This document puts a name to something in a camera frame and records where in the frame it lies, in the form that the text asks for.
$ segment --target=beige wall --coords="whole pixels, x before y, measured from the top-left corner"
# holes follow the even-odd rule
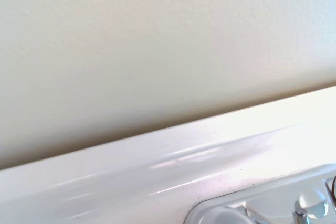
[[[336,0],[0,0],[0,168],[330,86],[335,13]]]

